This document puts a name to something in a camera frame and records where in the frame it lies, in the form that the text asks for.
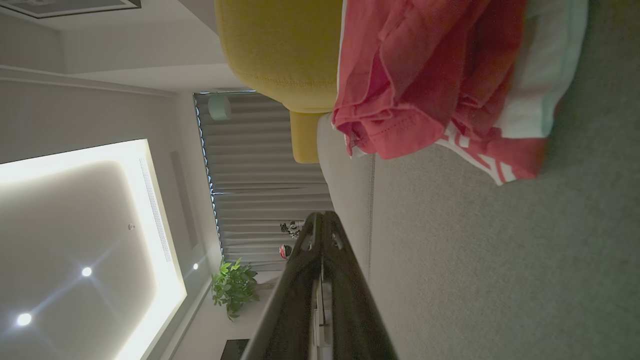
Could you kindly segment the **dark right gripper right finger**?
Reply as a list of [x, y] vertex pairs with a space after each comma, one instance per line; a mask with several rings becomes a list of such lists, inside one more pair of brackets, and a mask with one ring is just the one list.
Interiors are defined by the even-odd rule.
[[322, 262], [331, 285], [333, 360], [398, 360], [336, 212], [322, 219]]

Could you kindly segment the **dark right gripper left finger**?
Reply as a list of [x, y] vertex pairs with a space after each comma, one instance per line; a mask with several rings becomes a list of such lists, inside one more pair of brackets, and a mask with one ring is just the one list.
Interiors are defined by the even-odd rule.
[[307, 216], [241, 360], [309, 360], [314, 282], [320, 278], [323, 215]]

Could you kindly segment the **red shorts with white stripe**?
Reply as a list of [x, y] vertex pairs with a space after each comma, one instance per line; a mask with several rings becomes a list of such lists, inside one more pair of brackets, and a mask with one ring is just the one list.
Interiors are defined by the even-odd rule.
[[449, 126], [484, 141], [514, 77], [528, 0], [347, 0], [333, 127], [354, 150], [404, 157]]

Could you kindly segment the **red Bulls 23 jersey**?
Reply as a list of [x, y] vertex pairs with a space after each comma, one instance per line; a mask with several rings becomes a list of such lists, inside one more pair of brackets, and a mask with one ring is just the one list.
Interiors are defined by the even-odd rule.
[[497, 185], [536, 178], [558, 105], [578, 68], [588, 12], [589, 0], [528, 0], [512, 85], [488, 139], [472, 139], [450, 125], [437, 144]]

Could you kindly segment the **green potted plant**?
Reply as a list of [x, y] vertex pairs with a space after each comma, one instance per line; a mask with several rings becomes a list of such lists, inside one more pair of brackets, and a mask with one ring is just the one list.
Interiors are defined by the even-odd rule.
[[242, 264], [242, 259], [222, 259], [218, 272], [211, 276], [212, 300], [225, 308], [229, 321], [234, 322], [245, 305], [259, 301], [257, 274], [251, 264]]

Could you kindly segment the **black white toy figure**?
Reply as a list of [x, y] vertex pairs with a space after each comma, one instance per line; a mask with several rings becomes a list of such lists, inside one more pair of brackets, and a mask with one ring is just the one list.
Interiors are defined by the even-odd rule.
[[283, 234], [290, 235], [293, 239], [297, 239], [306, 222], [304, 220], [290, 220], [279, 224]]

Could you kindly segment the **dark low cabinet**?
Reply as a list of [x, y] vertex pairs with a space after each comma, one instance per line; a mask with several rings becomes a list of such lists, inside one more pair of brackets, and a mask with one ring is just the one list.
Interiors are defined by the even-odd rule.
[[229, 339], [226, 341], [220, 360], [242, 360], [249, 339]]

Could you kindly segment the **grey pleated curtain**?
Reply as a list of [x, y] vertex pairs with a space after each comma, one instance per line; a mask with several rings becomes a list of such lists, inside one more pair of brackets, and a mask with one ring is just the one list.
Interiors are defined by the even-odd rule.
[[[228, 97], [230, 120], [210, 117], [213, 94]], [[295, 161], [290, 112], [281, 103], [252, 90], [199, 92], [193, 100], [222, 257], [257, 272], [282, 271], [280, 246], [295, 239], [281, 223], [334, 208], [322, 169]]]

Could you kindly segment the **grey sofa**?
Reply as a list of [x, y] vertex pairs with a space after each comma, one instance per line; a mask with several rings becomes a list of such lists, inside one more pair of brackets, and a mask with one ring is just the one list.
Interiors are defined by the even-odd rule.
[[640, 360], [640, 0], [590, 0], [542, 171], [375, 162], [369, 284], [405, 360]]

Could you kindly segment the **small yellow cushion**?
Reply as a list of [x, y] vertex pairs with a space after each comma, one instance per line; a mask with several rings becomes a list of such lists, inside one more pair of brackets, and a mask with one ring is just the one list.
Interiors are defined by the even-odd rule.
[[290, 111], [290, 132], [294, 160], [298, 164], [318, 164], [317, 132], [322, 112]]

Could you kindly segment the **large yellow sofa cushion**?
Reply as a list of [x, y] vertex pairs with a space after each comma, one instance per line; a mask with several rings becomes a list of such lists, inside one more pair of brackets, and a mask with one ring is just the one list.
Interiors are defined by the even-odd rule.
[[231, 71], [297, 113], [334, 108], [342, 8], [343, 0], [214, 0]]

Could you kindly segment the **dark ceiling air vent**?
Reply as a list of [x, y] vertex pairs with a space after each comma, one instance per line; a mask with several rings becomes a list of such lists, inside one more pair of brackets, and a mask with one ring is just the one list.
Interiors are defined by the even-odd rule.
[[141, 0], [0, 0], [0, 8], [34, 19], [141, 9]]

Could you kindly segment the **pale round wall lamp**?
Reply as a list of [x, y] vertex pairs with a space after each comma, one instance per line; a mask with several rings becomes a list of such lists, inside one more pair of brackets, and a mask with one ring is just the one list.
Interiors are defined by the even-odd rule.
[[214, 121], [228, 121], [233, 117], [230, 100], [226, 95], [212, 94], [207, 101], [208, 112]]

